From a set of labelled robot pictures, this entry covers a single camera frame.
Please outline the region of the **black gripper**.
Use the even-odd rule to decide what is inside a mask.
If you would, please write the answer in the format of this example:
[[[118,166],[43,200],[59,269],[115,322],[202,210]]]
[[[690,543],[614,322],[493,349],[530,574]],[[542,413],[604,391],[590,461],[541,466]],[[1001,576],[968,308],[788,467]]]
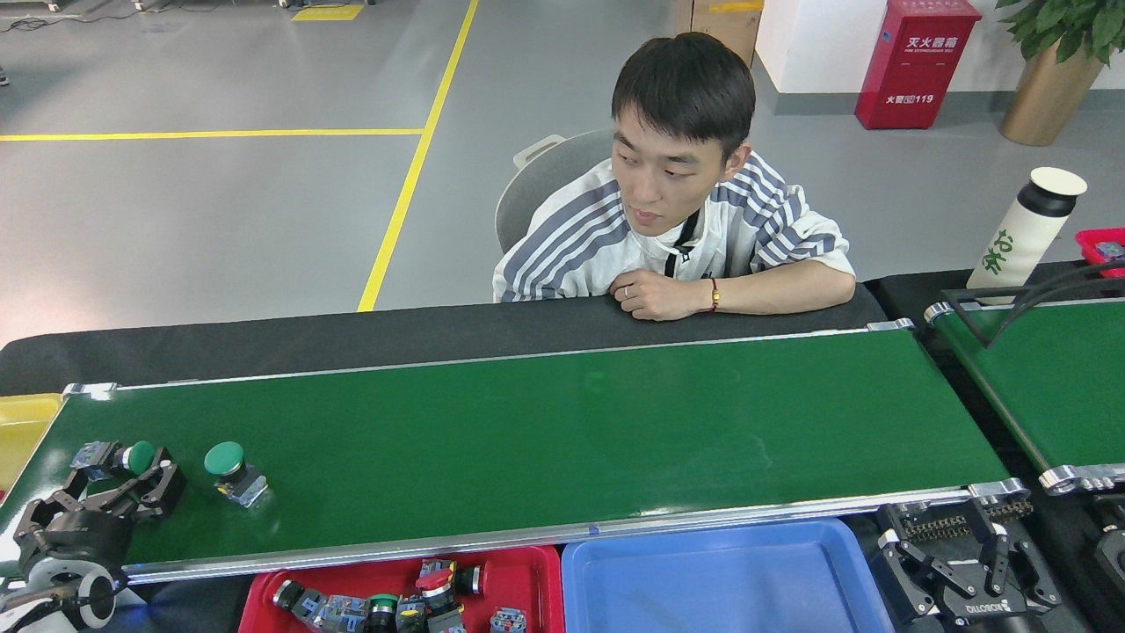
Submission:
[[[93,494],[94,512],[80,499],[90,482],[83,469],[73,469],[61,489],[46,499],[29,501],[14,536],[21,573],[32,573],[45,558],[55,558],[102,566],[120,575],[134,522],[170,516],[184,492],[184,473],[168,447],[118,447],[109,472],[126,481]]]
[[[969,598],[962,596],[964,577],[900,539],[894,528],[885,528],[868,569],[892,620],[912,622],[939,612],[946,632],[1044,632],[1041,614],[1061,604],[1056,584],[1029,541],[1012,537],[1004,528],[1032,510],[1029,501],[994,507],[968,501],[968,528],[981,545],[976,564],[970,569],[984,573],[973,582],[974,596]]]

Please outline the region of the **person's left hand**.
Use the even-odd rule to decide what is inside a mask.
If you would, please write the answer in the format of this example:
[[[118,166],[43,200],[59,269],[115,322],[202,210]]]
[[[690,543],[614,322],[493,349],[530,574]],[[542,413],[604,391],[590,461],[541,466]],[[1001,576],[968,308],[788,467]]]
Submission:
[[[608,293],[634,320],[678,322],[698,313],[716,311],[714,280],[675,280],[650,270],[616,275]]]

